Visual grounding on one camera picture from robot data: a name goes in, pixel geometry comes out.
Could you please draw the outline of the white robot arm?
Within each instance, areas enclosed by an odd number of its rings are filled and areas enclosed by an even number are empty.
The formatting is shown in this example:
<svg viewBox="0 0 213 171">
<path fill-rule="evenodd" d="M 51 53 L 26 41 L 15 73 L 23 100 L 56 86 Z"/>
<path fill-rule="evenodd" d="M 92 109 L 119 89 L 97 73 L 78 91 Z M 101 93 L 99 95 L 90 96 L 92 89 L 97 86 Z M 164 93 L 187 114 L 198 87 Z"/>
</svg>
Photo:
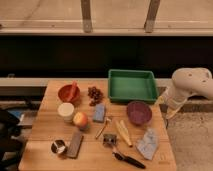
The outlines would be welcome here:
<svg viewBox="0 0 213 171">
<path fill-rule="evenodd" d="M 166 104 L 166 118 L 172 118 L 190 97 L 213 100 L 213 74 L 207 68 L 179 68 L 171 77 L 171 85 L 158 97 L 156 104 Z"/>
</svg>

